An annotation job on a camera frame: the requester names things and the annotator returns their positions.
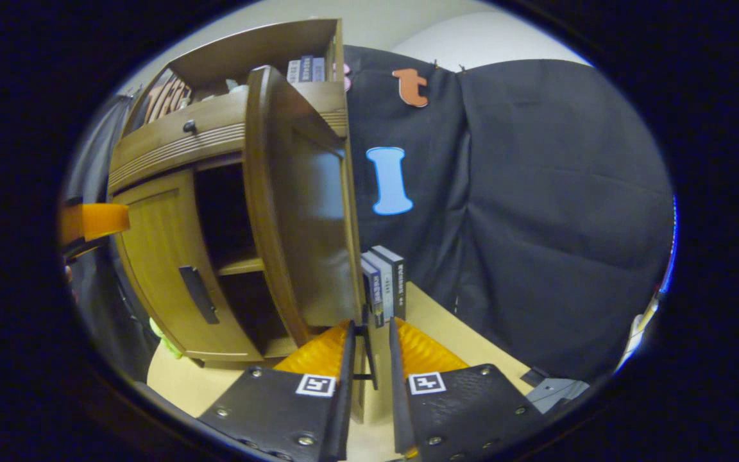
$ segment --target green object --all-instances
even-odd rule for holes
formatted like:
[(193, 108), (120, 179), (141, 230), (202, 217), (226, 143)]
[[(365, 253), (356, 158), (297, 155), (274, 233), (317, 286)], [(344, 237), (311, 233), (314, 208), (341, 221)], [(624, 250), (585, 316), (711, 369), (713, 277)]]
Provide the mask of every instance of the green object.
[(162, 342), (164, 342), (164, 346), (166, 346), (167, 349), (170, 350), (170, 353), (172, 353), (173, 356), (176, 357), (176, 359), (182, 358), (182, 352), (178, 351), (176, 345), (173, 345), (173, 342), (170, 342), (170, 340), (164, 336), (164, 332), (162, 332), (162, 330), (158, 327), (156, 321), (153, 321), (153, 318), (150, 318), (150, 328), (153, 329), (153, 333), (156, 334), (156, 336), (161, 338)]

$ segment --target black fabric backdrop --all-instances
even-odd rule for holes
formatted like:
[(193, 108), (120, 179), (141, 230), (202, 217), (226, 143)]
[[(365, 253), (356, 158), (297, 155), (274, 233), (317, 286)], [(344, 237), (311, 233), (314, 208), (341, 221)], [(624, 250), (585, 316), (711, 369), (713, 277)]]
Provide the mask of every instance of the black fabric backdrop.
[[(587, 65), (525, 60), (454, 73), (345, 47), (361, 248), (404, 255), (408, 275), (517, 359), (593, 381), (624, 352), (663, 277), (672, 190), (634, 108)], [(428, 82), (425, 108), (396, 69)], [(368, 149), (405, 150), (413, 208), (379, 216)]]
[[(114, 96), (94, 114), (74, 150), (65, 198), (81, 196), (85, 204), (105, 201), (112, 149), (140, 94)], [(115, 368), (133, 380), (146, 381), (159, 340), (121, 269), (114, 246), (80, 255), (71, 269), (80, 319), (96, 347)]]

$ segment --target cabinet top shelf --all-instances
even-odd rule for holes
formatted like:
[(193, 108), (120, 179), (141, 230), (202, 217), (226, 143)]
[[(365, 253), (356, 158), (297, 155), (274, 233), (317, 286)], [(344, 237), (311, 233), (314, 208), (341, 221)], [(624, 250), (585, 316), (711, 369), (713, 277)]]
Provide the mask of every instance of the cabinet top shelf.
[(325, 50), (336, 34), (338, 21), (295, 21), (245, 30), (185, 53), (168, 67), (193, 88), (212, 84), (219, 76), (246, 75), (264, 64), (283, 68), (288, 56), (295, 59), (308, 55), (311, 49)]
[(223, 266), (218, 269), (219, 276), (240, 275), (242, 273), (252, 273), (256, 271), (264, 271), (264, 261), (255, 252), (255, 248), (243, 249), (239, 252), (232, 252), (222, 262)]

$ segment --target cabinet handle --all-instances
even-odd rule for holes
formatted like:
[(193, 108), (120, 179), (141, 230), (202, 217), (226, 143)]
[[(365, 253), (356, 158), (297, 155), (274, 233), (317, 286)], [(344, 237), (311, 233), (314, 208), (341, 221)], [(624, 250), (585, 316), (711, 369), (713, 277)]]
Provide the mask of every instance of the cabinet handle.
[(182, 127), (182, 130), (184, 130), (185, 133), (195, 134), (198, 131), (198, 129), (196, 128), (196, 121), (188, 120)]
[(218, 318), (215, 316), (215, 307), (213, 302), (210, 301), (205, 282), (199, 276), (199, 270), (194, 266), (180, 266), (178, 272), (182, 273), (182, 280), (184, 280), (184, 284), (187, 286), (187, 291), (190, 292), (193, 302), (196, 302), (196, 307), (199, 308), (199, 312), (205, 318), (205, 321), (208, 324), (218, 324)]

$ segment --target wooden table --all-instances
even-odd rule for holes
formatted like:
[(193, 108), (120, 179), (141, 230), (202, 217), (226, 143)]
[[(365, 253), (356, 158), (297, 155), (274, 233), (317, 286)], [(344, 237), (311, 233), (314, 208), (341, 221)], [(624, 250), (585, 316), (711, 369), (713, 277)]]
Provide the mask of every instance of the wooden table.
[[(419, 287), (407, 283), (407, 322), (457, 354), (470, 366), (492, 363), (527, 395), (532, 386), (521, 380), (530, 368), (506, 354), (452, 313), (429, 298)], [(394, 450), (393, 410), (389, 368), (388, 325), (370, 331), (378, 366), (378, 391), (366, 381), (363, 422), (354, 418), (347, 441), (349, 460), (378, 462), (399, 457)], [(273, 366), (280, 359), (270, 359), (261, 365)], [(244, 369), (255, 363), (206, 363), (199, 368), (190, 359), (175, 359), (164, 345), (156, 349), (147, 374), (147, 384), (159, 395), (193, 417), (201, 415), (234, 383)]]

